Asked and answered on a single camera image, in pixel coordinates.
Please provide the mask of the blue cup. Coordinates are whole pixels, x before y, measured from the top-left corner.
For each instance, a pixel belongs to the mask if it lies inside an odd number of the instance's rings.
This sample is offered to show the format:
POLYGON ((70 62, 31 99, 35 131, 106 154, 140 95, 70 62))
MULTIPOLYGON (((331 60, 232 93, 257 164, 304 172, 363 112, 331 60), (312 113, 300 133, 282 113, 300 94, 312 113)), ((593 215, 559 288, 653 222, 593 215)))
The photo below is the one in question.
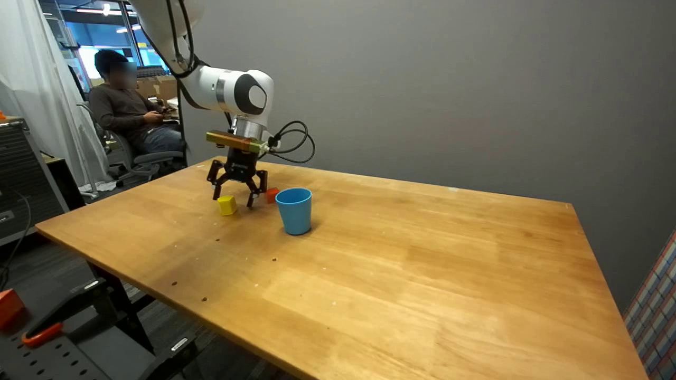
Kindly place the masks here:
POLYGON ((308 188, 286 188, 275 201, 288 235, 304 235, 311 230, 312 192, 308 188))

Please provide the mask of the window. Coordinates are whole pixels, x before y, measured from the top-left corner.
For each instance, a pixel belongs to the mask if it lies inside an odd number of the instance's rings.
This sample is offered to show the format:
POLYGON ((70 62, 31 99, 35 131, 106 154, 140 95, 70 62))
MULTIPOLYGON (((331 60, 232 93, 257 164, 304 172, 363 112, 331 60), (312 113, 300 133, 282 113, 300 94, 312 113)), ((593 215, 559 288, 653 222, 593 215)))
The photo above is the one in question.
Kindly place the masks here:
POLYGON ((169 72, 138 21, 135 8, 125 0, 38 0, 57 46, 68 65, 86 85, 101 79, 95 53, 117 51, 149 75, 169 72))

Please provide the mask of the office chair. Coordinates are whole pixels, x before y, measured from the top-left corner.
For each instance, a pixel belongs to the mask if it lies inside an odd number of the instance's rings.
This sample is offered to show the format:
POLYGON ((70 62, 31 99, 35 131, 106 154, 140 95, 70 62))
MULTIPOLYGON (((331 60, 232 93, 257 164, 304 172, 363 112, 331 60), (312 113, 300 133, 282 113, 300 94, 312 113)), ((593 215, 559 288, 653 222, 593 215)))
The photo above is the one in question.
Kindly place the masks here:
MULTIPOLYGON (((116 178, 116 185, 118 187, 123 185, 126 179, 129 179, 133 176, 143 177, 147 181, 150 181, 157 173, 159 173, 162 166, 171 167, 176 162, 179 162, 184 158, 183 150, 167 151, 163 153, 154 153, 154 154, 138 154, 135 152, 133 147, 129 144, 129 142, 125 138, 118 136, 114 132, 104 130, 98 125, 89 106, 89 94, 87 103, 81 103, 79 106, 84 108, 87 111, 87 113, 90 114, 94 126, 97 128, 97 130, 108 132, 112 137, 116 139, 116 142, 118 142, 121 149, 123 150, 123 153, 125 154, 123 169, 121 169, 118 172, 118 176, 116 178)), ((165 123, 172 125, 173 127, 176 128, 178 127, 178 123, 176 121, 171 121, 167 119, 165 123)))

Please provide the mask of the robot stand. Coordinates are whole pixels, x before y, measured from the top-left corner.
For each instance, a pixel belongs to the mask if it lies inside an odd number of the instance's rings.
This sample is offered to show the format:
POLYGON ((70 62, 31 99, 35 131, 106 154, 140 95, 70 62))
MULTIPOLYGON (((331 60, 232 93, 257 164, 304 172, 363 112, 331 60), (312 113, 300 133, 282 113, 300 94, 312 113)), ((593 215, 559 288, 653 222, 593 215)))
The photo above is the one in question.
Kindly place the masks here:
POLYGON ((76 323, 38 348, 0 330, 0 380, 186 380, 200 353, 184 335, 153 354, 115 326, 76 323))

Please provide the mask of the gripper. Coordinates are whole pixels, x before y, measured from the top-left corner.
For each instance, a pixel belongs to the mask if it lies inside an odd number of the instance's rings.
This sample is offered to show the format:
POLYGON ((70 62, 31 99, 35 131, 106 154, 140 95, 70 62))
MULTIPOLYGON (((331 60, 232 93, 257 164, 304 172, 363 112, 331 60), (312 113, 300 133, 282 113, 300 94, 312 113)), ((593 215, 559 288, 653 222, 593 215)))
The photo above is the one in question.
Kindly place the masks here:
POLYGON ((236 181, 245 183, 249 188, 246 207, 253 207, 254 200, 267 192, 268 172, 256 169, 259 156, 259 153, 230 148, 227 161, 214 159, 206 177, 206 181, 213 187, 212 199, 217 200, 221 196, 224 183, 236 181))

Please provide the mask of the brick patterned panel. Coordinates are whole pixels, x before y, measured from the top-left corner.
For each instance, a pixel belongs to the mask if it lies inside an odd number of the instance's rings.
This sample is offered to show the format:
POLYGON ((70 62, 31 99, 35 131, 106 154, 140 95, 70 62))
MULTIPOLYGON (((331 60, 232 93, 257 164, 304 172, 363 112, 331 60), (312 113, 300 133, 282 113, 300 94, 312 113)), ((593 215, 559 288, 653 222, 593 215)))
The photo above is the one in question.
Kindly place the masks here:
POLYGON ((650 380, 676 380, 676 228, 624 313, 650 380))

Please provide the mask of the white curtain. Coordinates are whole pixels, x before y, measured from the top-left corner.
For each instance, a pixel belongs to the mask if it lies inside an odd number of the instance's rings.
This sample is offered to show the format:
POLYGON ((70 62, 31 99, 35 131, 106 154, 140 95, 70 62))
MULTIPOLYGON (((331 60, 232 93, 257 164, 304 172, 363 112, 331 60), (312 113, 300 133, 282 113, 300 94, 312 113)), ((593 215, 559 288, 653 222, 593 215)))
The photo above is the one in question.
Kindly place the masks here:
POLYGON ((38 0, 0 0, 0 111, 24 118, 80 187, 108 182, 108 158, 42 11, 38 0))

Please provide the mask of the black equipment case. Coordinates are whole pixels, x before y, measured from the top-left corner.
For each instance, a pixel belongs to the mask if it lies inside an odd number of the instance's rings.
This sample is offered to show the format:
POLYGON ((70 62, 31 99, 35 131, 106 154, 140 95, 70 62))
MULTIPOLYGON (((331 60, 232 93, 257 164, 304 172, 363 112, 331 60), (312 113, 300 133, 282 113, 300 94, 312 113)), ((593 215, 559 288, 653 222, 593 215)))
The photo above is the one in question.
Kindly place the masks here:
POLYGON ((0 246, 68 211, 26 120, 0 120, 0 246))

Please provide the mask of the orange box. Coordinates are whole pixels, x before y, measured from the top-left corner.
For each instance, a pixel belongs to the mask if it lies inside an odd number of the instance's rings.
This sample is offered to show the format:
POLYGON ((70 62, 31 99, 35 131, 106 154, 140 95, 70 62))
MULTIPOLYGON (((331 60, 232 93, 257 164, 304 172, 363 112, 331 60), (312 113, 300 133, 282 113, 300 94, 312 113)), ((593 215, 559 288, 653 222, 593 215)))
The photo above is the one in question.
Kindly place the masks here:
POLYGON ((15 289, 0 291, 0 330, 9 327, 25 309, 24 301, 15 289))

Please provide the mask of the person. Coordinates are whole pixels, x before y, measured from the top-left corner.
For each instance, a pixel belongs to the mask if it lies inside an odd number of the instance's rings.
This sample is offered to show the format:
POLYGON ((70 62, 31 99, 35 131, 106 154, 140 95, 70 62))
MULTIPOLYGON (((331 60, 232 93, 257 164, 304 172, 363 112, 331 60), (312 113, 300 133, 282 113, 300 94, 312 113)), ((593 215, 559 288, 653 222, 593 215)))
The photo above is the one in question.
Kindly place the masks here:
POLYGON ((138 154, 182 151, 181 132, 165 123, 171 110, 137 91, 137 65, 113 50, 97 51, 94 61, 104 80, 89 92, 89 106, 98 125, 125 138, 138 154))

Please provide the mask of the stack of cardboard boxes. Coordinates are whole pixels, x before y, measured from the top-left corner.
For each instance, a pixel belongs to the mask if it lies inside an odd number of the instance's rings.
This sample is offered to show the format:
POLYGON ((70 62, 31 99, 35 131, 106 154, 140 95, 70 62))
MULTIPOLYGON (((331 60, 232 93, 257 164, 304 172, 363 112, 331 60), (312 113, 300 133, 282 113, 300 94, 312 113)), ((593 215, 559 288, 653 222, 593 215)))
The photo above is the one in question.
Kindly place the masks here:
POLYGON ((157 101, 167 103, 178 97, 178 83, 172 75, 155 75, 137 79, 137 91, 142 96, 155 97, 157 101))

